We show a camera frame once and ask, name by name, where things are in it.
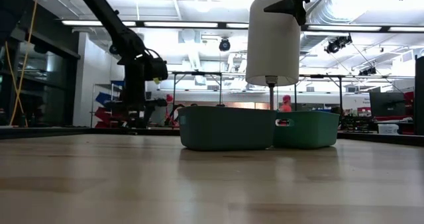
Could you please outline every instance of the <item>black monitor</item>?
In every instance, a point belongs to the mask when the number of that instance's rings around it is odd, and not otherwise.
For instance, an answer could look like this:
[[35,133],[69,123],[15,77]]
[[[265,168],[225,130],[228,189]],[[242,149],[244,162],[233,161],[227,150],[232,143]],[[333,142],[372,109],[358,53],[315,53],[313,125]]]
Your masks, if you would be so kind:
[[370,92],[373,117],[406,115],[405,96],[401,92]]

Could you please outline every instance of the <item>green plastic bin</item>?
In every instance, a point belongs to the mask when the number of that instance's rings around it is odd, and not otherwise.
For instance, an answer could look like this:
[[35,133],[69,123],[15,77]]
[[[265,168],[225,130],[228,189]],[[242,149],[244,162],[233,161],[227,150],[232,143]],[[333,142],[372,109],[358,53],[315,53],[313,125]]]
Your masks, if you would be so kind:
[[277,113],[274,147],[312,149],[334,145],[339,115],[322,111]]
[[276,111],[193,106],[178,110],[181,143],[192,150],[264,150],[272,146]]

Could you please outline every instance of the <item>white cylinder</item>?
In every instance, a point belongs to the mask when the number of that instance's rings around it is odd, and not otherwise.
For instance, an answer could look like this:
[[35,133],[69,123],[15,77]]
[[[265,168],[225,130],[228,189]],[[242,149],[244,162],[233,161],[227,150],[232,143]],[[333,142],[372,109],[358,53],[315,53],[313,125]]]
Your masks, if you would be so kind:
[[300,27],[292,15],[265,13],[280,0],[255,0],[250,8],[246,81],[265,85],[278,76],[277,86],[299,81]]

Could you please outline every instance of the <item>yellow cable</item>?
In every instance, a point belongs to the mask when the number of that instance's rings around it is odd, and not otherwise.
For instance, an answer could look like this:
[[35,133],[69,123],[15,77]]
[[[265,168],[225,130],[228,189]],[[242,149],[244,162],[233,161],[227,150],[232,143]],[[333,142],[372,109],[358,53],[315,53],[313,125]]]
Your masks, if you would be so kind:
[[[31,43],[31,36],[32,36],[32,29],[34,28],[34,20],[35,20],[35,12],[37,9],[37,0],[34,1],[34,10],[32,12],[32,19],[31,19],[31,26],[29,28],[29,35],[28,35],[28,43]],[[13,119],[15,119],[15,115],[16,115],[16,109],[18,106],[18,99],[19,99],[19,95],[21,94],[21,89],[22,89],[22,81],[24,80],[24,72],[25,72],[25,67],[27,66],[27,60],[28,60],[28,53],[29,53],[29,48],[26,50],[25,52],[25,58],[24,58],[24,63],[22,66],[22,72],[21,72],[21,79],[19,80],[19,89],[18,92],[16,94],[16,99],[15,99],[15,107],[13,108],[13,114],[12,114],[12,119],[9,125],[12,125],[13,123]]]
[[[10,69],[11,75],[12,75],[13,87],[15,88],[15,93],[18,94],[18,88],[16,87],[16,83],[15,83],[15,75],[14,75],[13,69],[12,69],[11,57],[9,55],[9,46],[7,45],[7,42],[5,44],[5,48],[6,48],[7,63],[9,64],[9,69]],[[22,112],[22,114],[25,114],[24,109],[22,107],[21,99],[19,97],[17,97],[17,98],[18,98],[19,106],[21,107],[21,112]],[[26,127],[28,127],[27,117],[25,117],[25,125],[26,125]]]

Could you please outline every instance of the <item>wooden tabletop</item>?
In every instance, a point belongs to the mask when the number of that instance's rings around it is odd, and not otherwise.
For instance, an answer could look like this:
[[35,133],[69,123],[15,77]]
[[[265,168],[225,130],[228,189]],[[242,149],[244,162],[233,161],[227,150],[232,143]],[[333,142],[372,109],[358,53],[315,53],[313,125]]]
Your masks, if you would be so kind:
[[0,140],[0,223],[424,222],[424,149],[194,152],[179,137]]

